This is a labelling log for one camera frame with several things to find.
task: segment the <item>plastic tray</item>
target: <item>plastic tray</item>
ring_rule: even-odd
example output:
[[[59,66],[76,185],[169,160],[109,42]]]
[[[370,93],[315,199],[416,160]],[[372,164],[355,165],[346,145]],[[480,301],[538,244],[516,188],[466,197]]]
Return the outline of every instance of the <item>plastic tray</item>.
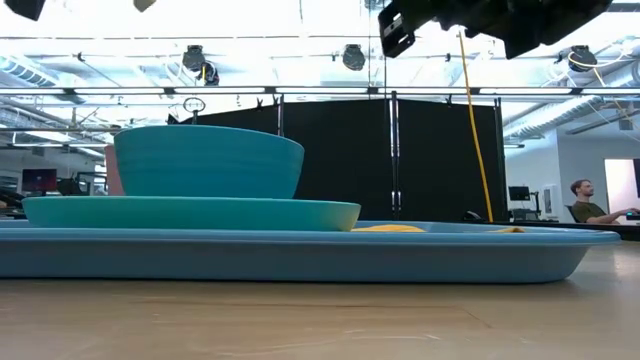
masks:
[[[360,222],[358,226],[389,224]],[[45,229],[0,221],[0,277],[540,283],[612,232],[411,223],[426,233]]]

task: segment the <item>pink object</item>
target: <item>pink object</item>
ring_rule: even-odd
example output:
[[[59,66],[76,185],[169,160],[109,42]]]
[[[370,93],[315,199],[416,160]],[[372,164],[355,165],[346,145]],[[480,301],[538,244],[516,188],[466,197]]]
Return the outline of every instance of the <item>pink object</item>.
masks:
[[[120,173],[118,172],[118,161],[116,160],[116,148],[109,145],[104,148],[105,162],[107,166],[107,186],[109,187],[109,195],[122,196],[124,190],[120,182]]]

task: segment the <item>yellow object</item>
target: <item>yellow object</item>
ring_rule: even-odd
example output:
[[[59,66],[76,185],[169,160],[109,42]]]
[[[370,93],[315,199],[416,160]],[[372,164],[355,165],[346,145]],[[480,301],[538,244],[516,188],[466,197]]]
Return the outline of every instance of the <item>yellow object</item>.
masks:
[[[469,102],[469,120],[471,121],[471,132],[473,133],[473,143],[476,146],[476,155],[478,155],[478,165],[480,165],[480,176],[482,177],[482,187],[484,189],[484,199],[487,204],[487,215],[489,222],[493,222],[493,212],[491,211],[491,197],[489,196],[489,187],[487,186],[487,175],[484,172],[484,161],[482,160],[482,152],[480,151],[480,141],[478,140],[478,132],[476,130],[476,118],[473,115],[473,104],[471,104],[471,87],[469,86],[469,73],[467,71],[467,60],[464,54],[464,42],[462,41],[462,30],[459,33],[460,52],[462,53],[462,70],[464,71],[464,82],[467,88],[467,100]]]
[[[378,225],[368,228],[353,229],[361,232],[426,232],[418,227],[409,225]]]
[[[522,228],[511,227],[511,228],[505,228],[505,229],[500,229],[500,230],[493,230],[493,231],[489,231],[489,232],[514,233],[514,232],[525,232],[525,231]]]
[[[354,232],[427,232],[419,227],[409,225],[376,225],[366,228],[353,229]],[[499,232],[499,233],[523,233],[524,229],[519,227],[509,227],[500,230],[491,230],[487,232]]]

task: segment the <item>ceiling pipe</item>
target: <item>ceiling pipe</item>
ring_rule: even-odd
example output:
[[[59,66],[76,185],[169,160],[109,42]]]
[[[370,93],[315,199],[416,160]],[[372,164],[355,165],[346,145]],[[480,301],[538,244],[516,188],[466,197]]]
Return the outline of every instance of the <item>ceiling pipe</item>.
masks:
[[[61,86],[58,79],[54,76],[44,73],[36,69],[36,66],[18,62],[11,56],[0,55],[0,71],[15,76],[29,84],[37,87],[55,87]],[[77,95],[58,96],[61,100],[71,101],[76,104],[82,104],[85,100]]]
[[[623,119],[627,119],[630,118],[632,116],[638,115],[640,114],[640,110],[635,110],[633,112],[631,112],[630,114],[616,114],[614,116],[611,116],[609,118],[602,118],[600,120],[596,120],[592,123],[577,127],[575,129],[571,129],[571,130],[567,130],[565,132],[565,134],[567,135],[578,135],[578,134],[582,134],[584,132],[593,130],[593,129],[597,129],[599,127],[605,126],[605,125],[610,125],[613,123],[617,123],[620,120]]]
[[[20,109],[20,110],[28,113],[32,117],[38,118],[40,121],[54,122],[54,123],[61,124],[61,125],[64,125],[64,126],[71,126],[72,125],[71,121],[69,121],[69,120],[65,120],[63,118],[59,118],[57,116],[51,115],[49,113],[46,113],[44,111],[40,111],[38,109],[34,109],[31,106],[21,104],[21,103],[19,103],[17,101],[13,101],[13,100],[10,100],[10,99],[7,99],[7,98],[0,97],[0,103],[3,103],[5,105],[9,105],[9,106],[11,106],[11,107],[13,107],[15,109]]]
[[[625,66],[604,77],[608,87],[640,86],[640,61]],[[599,87],[599,81],[594,81],[586,87]],[[588,95],[572,98],[558,104],[548,104],[538,110],[509,123],[503,130],[507,137],[528,138],[554,129],[560,125],[585,116],[593,109],[604,104],[605,98]]]
[[[55,124],[53,127],[48,126],[32,117],[28,113],[20,111],[19,109],[0,109],[0,124],[6,125],[7,128],[34,128],[34,129],[46,129],[56,130],[61,129],[61,124]]]

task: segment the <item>ceiling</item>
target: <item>ceiling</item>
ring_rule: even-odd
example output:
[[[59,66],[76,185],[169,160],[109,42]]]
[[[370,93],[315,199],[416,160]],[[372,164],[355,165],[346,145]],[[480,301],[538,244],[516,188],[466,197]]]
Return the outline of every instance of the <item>ceiling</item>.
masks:
[[[427,23],[417,32],[413,47],[397,59],[385,59],[378,38],[378,11],[367,9],[363,0],[158,0],[144,13],[131,0],[48,0],[40,20],[33,22],[0,5],[0,56],[35,69],[63,87],[193,86],[194,74],[181,66],[188,45],[203,46],[207,60],[219,71],[221,86],[465,85],[458,28],[443,31],[437,23]],[[591,84],[597,80],[592,71],[570,71],[566,61],[556,63],[558,54],[572,45],[589,45],[605,65],[599,70],[606,75],[640,56],[639,20],[635,12],[605,13],[557,44],[540,46],[509,61],[500,40],[483,35],[466,39],[470,85]],[[362,71],[343,65],[347,44],[358,44],[367,54]],[[0,86],[33,84],[0,72]],[[332,98],[314,95],[305,100]],[[255,95],[203,99],[209,113],[257,103]],[[167,112],[189,116],[182,109],[184,98],[177,95],[85,96],[83,104],[52,96],[11,100],[57,118],[82,119],[85,126],[162,124]],[[265,96],[264,105],[270,101],[271,96]],[[511,121],[540,105],[535,98],[505,100],[503,117]],[[600,136],[605,129],[580,136]]]

